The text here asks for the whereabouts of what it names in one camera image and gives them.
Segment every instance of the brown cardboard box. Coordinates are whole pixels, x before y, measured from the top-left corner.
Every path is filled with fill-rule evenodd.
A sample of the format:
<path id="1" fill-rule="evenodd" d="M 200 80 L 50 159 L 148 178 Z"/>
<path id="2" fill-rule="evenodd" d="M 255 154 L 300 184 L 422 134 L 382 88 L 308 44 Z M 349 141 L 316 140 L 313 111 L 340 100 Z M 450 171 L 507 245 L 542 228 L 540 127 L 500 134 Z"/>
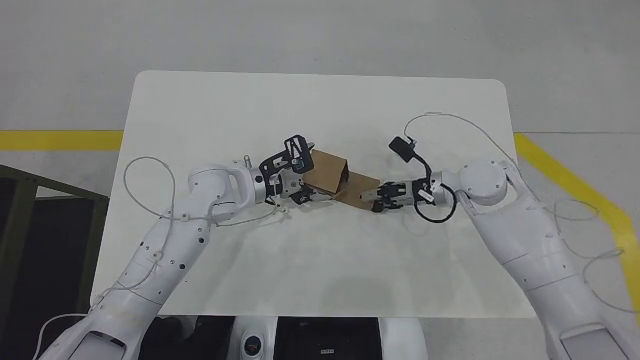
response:
<path id="1" fill-rule="evenodd" d="M 371 204 L 360 200 L 360 194 L 377 188 L 380 180 L 349 171 L 347 160 L 342 157 L 313 150 L 313 170 L 305 173 L 305 184 L 333 196 L 334 200 L 360 209 L 370 210 Z"/>

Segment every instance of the gray floor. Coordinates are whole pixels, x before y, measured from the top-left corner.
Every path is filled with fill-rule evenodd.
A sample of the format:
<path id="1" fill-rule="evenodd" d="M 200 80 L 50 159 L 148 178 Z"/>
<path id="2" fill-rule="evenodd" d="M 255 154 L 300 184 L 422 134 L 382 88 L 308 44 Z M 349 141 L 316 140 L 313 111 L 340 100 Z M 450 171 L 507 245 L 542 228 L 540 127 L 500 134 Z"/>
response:
<path id="1" fill-rule="evenodd" d="M 638 233 L 638 1 L 0 0 L 0 128 L 122 129 L 146 69 L 495 78 L 514 130 L 616 202 Z M 103 193 L 116 158 L 0 152 Z M 524 172 L 545 199 L 563 196 Z M 574 233 L 579 248 L 612 244 L 603 225 Z M 628 306 L 617 265 L 601 267 L 594 286 Z M 544 358 L 535 320 L 426 320 L 425 331 L 433 359 Z"/>

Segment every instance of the yellow tape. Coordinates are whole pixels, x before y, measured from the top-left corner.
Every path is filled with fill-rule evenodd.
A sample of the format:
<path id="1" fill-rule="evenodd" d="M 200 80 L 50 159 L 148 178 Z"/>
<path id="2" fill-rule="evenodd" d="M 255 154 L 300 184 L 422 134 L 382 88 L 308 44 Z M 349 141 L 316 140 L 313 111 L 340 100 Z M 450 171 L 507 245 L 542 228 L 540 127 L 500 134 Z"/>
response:
<path id="1" fill-rule="evenodd" d="M 640 249 L 631 218 L 525 135 L 514 134 L 514 139 L 518 156 L 574 199 L 582 200 L 600 210 L 600 218 L 611 228 L 615 245 L 624 250 L 620 256 L 620 265 L 627 282 L 631 305 L 634 310 L 640 310 Z M 636 315 L 636 322 L 640 326 L 640 315 Z"/>
<path id="2" fill-rule="evenodd" d="M 122 131 L 0 131 L 0 150 L 120 150 Z"/>

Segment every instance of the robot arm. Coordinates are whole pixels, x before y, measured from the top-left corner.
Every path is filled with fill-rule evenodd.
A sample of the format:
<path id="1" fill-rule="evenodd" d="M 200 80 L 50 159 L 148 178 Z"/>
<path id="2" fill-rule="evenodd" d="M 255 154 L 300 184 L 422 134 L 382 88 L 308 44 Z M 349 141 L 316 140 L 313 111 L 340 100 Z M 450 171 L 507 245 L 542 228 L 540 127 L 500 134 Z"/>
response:
<path id="1" fill-rule="evenodd" d="M 476 185 L 469 192 L 464 188 L 470 185 L 462 184 L 456 194 L 489 251 L 529 299 L 544 329 L 549 358 L 640 358 L 638 337 L 604 312 L 573 268 L 549 215 L 520 173 L 510 163 L 500 165 L 517 194 L 511 203 L 480 214 L 473 202 L 483 204 L 482 200 L 470 194 Z"/>
<path id="2" fill-rule="evenodd" d="M 543 205 L 508 162 L 477 160 L 458 173 L 433 172 L 425 179 L 388 182 L 363 192 L 374 211 L 427 202 L 451 205 L 443 189 L 455 192 L 487 248 L 520 286 L 545 333 L 553 360 L 639 359 L 637 335 L 616 324 L 573 268 L 555 225 Z M 418 181 L 422 192 L 412 187 Z M 501 203 L 511 185 L 517 198 L 480 213 L 474 206 Z"/>
<path id="3" fill-rule="evenodd" d="M 192 171 L 189 195 L 156 221 L 114 285 L 41 359 L 137 359 L 147 328 L 209 243 L 212 226 L 281 194 L 284 184 L 288 196 L 304 201 L 313 192 L 300 175 L 312 168 L 307 143 L 296 135 L 258 168 L 245 156 L 245 167 L 213 164 Z"/>

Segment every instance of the table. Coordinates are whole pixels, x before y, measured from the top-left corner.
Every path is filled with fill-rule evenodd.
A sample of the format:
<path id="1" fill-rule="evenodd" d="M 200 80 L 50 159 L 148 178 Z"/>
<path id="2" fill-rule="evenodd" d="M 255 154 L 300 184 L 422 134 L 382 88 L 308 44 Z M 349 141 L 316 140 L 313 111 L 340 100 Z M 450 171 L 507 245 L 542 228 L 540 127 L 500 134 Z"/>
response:
<path id="1" fill-rule="evenodd" d="M 254 165 L 301 134 L 381 180 L 422 176 L 387 145 L 424 111 L 451 112 L 482 126 L 515 157 L 505 88 L 496 80 L 145 71 L 135 81 L 93 294 L 111 286 L 155 217 L 125 193 L 126 164 L 166 161 L 178 196 L 189 170 Z M 409 134 L 434 170 L 457 171 L 476 157 L 502 159 L 471 126 L 422 118 Z M 136 164 L 129 186 L 157 211 L 171 183 L 153 163 Z M 257 206 L 240 217 L 269 212 Z M 438 215 L 438 209 L 428 209 Z M 211 243 L 163 314 L 378 317 L 532 317 L 526 298 L 487 251 L 462 210 L 427 224 L 411 209 L 384 215 L 340 203 L 212 232 Z"/>

